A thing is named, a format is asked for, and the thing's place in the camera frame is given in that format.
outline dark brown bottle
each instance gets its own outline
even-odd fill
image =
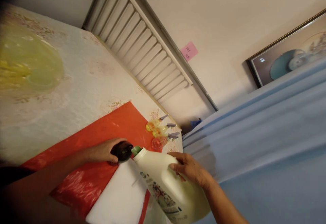
[[[111,149],[111,154],[118,157],[119,162],[125,162],[131,157],[133,146],[130,142],[120,142]]]

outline right hand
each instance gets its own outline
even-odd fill
[[[190,181],[197,183],[203,189],[209,188],[213,177],[190,154],[170,152],[180,164],[170,164],[170,168],[177,174],[185,175]]]

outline jug label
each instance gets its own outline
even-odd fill
[[[172,222],[187,219],[187,215],[182,215],[182,209],[177,203],[158,185],[148,174],[140,173],[147,184],[150,194],[156,199],[162,210]]]

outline radiator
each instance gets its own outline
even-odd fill
[[[135,0],[96,0],[84,27],[107,44],[159,103],[192,85]]]

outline purple spray trigger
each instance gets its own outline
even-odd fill
[[[168,138],[169,138],[169,139],[177,139],[177,138],[179,138],[179,137],[178,137],[178,136],[174,136],[174,135],[169,135]]]
[[[160,120],[164,120],[166,117],[168,117],[169,115],[167,114],[167,115],[165,115],[165,116],[162,116],[161,118],[160,118]]]
[[[176,126],[176,124],[173,124],[173,123],[168,123],[168,124],[167,124],[167,127],[168,127],[168,128],[170,128],[170,127],[175,127],[175,126]]]
[[[169,136],[177,136],[177,135],[179,135],[180,134],[180,132],[174,132],[174,133],[169,133],[168,135]]]

